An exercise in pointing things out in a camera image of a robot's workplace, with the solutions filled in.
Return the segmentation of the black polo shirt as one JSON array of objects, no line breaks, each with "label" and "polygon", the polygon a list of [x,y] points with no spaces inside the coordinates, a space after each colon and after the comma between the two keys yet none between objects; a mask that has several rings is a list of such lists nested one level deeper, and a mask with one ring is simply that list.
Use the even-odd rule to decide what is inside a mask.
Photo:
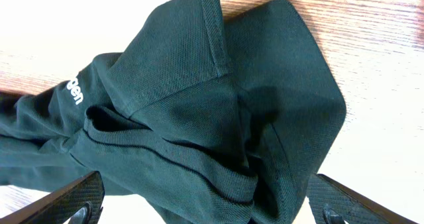
[{"label": "black polo shirt", "polygon": [[96,170],[167,223],[291,223],[345,116],[288,0],[227,21],[220,0],[171,0],[125,51],[1,94],[1,183],[52,192]]}]

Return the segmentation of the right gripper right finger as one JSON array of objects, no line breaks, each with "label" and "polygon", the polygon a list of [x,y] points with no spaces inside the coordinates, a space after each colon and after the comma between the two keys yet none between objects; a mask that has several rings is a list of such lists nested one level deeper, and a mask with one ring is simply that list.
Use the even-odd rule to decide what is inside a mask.
[{"label": "right gripper right finger", "polygon": [[310,177],[307,197],[318,224],[415,224],[324,174]]}]

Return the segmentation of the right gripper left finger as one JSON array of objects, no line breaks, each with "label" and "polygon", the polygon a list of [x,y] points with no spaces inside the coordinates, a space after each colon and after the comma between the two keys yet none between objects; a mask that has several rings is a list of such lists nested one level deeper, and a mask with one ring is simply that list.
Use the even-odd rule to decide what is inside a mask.
[{"label": "right gripper left finger", "polygon": [[103,211],[104,197],[101,174],[90,172],[1,218],[1,224],[97,224]]}]

